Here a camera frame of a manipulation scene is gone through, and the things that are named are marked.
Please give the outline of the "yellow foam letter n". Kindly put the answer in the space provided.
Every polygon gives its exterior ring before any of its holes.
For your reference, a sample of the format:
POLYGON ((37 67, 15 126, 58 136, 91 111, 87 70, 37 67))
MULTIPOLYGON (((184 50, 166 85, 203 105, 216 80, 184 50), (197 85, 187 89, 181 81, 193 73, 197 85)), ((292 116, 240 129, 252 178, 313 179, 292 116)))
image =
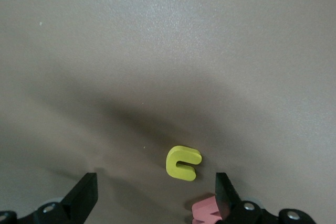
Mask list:
POLYGON ((193 165, 202 162, 201 153, 190 147, 174 146, 166 157, 166 172, 173 178, 192 182, 196 179, 193 165))

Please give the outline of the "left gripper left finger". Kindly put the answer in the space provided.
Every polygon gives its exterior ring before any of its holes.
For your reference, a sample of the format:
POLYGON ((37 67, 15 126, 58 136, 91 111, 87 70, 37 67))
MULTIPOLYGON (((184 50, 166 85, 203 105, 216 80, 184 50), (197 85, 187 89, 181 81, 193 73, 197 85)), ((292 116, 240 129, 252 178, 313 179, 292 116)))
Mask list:
POLYGON ((97 174, 86 173, 61 202, 46 203, 22 218, 0 211, 0 224, 84 224, 97 201, 97 174))

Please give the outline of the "pink foam letter w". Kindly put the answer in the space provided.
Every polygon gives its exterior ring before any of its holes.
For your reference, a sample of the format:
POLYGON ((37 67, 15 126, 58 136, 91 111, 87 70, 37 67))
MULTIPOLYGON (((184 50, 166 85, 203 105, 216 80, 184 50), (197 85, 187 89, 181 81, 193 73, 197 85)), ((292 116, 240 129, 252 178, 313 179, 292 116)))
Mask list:
POLYGON ((218 221, 222 221, 215 196, 194 203, 192 215, 192 224, 216 224, 218 221))

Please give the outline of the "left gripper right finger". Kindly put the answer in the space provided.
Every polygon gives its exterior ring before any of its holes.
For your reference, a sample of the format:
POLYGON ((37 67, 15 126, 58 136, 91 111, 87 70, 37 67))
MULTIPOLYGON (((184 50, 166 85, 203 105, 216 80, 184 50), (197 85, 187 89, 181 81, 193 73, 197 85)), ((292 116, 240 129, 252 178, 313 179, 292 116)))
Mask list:
POLYGON ((215 199, 222 218, 216 224, 317 224, 298 209, 282 209, 273 215, 252 201, 242 200, 226 173, 216 174, 215 199))

